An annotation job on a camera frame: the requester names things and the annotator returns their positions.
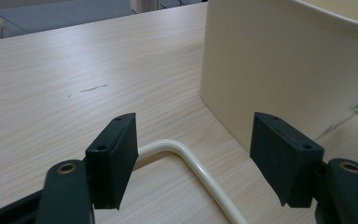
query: brass screw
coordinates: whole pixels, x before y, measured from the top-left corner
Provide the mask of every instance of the brass screw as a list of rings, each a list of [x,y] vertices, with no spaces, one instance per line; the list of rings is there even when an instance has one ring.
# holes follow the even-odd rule
[[[57,173],[59,173],[60,175],[67,175],[69,173],[72,173],[75,169],[76,169],[76,164],[66,163],[57,169]]]
[[[356,165],[352,162],[342,161],[339,163],[339,166],[348,172],[358,174],[358,165]]]

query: gray floor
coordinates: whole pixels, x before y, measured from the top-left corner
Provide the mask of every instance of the gray floor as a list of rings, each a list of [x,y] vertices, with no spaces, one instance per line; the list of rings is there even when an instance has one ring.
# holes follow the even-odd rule
[[[191,5],[201,0],[159,0],[160,8]],[[73,0],[31,7],[0,9],[4,37],[58,29],[92,21],[133,15],[130,0]]]

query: wood grain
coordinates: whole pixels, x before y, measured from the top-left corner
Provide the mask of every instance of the wood grain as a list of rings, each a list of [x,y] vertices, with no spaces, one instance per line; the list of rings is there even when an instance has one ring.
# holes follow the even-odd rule
[[[140,147],[164,138],[189,146],[250,223],[314,223],[314,205],[280,206],[246,150],[200,100],[206,9],[0,40],[0,207],[41,189],[53,164],[82,159],[110,119],[136,112]],[[323,145],[327,158],[358,160],[358,118]],[[173,155],[133,172],[120,211],[95,215],[97,223],[228,222]]]

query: beige box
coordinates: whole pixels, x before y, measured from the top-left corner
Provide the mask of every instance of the beige box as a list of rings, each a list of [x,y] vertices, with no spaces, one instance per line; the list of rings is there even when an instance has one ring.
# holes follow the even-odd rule
[[[358,102],[358,1],[209,1],[200,97],[245,148],[255,111],[316,139]]]

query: bent wire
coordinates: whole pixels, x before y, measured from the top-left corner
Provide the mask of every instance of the bent wire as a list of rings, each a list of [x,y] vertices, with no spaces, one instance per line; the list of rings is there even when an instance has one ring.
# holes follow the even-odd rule
[[[225,191],[213,179],[197,157],[184,144],[173,140],[159,140],[139,148],[138,161],[146,159],[159,152],[172,152],[180,156],[191,170],[197,175],[202,184],[212,194],[213,198],[222,208],[223,212],[232,223],[248,223],[240,210],[226,195]]]

